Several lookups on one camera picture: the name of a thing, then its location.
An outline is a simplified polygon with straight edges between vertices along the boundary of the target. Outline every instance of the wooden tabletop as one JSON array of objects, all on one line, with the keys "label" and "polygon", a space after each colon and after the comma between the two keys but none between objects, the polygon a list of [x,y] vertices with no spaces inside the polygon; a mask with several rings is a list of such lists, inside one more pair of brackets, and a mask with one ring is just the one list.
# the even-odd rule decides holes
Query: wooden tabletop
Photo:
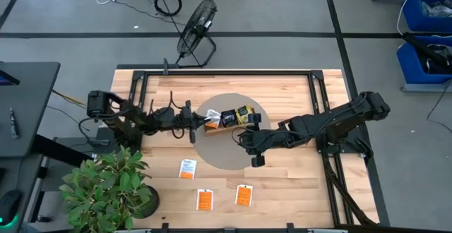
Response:
[{"label": "wooden tabletop", "polygon": [[[133,70],[116,70],[112,92],[127,98]],[[349,101],[341,70],[323,70],[331,107]],[[135,103],[138,104],[140,84]],[[193,110],[208,98],[236,92],[258,102],[265,109],[272,128],[296,115],[313,114],[307,79],[300,76],[151,76],[145,97],[145,111],[154,99],[154,109],[166,107],[173,91],[174,101],[191,100]],[[171,132],[143,138],[146,183],[157,189],[161,201],[157,212],[135,220],[135,228],[285,228],[332,227],[331,209],[321,156],[314,141],[293,149],[266,152],[266,166],[223,170],[204,162],[188,136],[177,140]],[[179,179],[183,159],[197,160],[194,180]],[[374,197],[364,160],[358,154],[342,154],[343,170],[350,195],[369,218],[378,222]],[[234,204],[239,184],[252,185],[252,206]],[[196,210],[197,189],[213,190],[213,210]],[[341,222],[345,223],[342,199],[336,192]]]}]

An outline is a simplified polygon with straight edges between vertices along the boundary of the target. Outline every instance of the electric fan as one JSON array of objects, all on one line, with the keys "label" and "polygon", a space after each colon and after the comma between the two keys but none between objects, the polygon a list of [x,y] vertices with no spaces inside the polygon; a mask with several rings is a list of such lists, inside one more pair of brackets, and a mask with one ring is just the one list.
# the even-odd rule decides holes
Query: electric fan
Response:
[{"label": "electric fan", "polygon": [[[191,15],[189,22],[187,22],[184,31],[177,43],[177,51],[179,52],[179,58],[176,61],[178,68],[184,67],[204,67],[212,57],[213,53],[217,50],[217,45],[212,41],[207,32],[212,25],[213,17],[217,12],[217,5],[213,0],[202,1],[196,10]],[[178,63],[180,59],[189,56],[193,53],[199,42],[207,37],[209,42],[213,45],[212,52],[209,54],[203,64],[199,66],[180,66]]]}]

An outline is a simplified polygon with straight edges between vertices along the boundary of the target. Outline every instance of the orange label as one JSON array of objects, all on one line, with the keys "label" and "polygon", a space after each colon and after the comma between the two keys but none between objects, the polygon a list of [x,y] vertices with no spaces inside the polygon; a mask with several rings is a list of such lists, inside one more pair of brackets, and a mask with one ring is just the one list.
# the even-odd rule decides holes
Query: orange label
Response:
[{"label": "orange label", "polygon": [[192,173],[188,173],[188,172],[181,172],[180,178],[193,179],[193,174]]},{"label": "orange label", "polygon": [[212,210],[212,191],[198,192],[198,210]]},{"label": "orange label", "polygon": [[236,204],[251,206],[251,192],[250,188],[238,186]]}]

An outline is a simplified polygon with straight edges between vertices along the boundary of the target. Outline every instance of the orange packet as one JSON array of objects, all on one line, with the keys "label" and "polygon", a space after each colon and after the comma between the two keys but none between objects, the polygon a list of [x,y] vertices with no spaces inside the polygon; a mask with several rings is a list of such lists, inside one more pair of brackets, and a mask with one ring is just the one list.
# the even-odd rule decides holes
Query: orange packet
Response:
[{"label": "orange packet", "polygon": [[253,186],[240,184],[237,186],[237,194],[235,195],[235,203],[237,205],[251,206],[253,198]]},{"label": "orange packet", "polygon": [[196,199],[197,210],[213,210],[213,191],[198,190],[198,198]]}]

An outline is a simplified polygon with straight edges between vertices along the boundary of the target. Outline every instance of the blue bin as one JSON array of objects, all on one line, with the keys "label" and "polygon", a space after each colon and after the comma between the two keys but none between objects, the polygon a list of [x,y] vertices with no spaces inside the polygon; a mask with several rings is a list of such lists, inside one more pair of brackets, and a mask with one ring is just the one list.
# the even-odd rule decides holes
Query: blue bin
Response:
[{"label": "blue bin", "polygon": [[[426,44],[442,44],[452,47],[452,37],[416,36]],[[452,74],[427,74],[421,66],[416,49],[405,43],[397,51],[398,61],[408,84],[442,84],[452,78]]]},{"label": "blue bin", "polygon": [[420,1],[428,4],[445,0],[407,0],[403,14],[408,27],[413,31],[452,32],[452,17],[429,17],[424,15]]}]

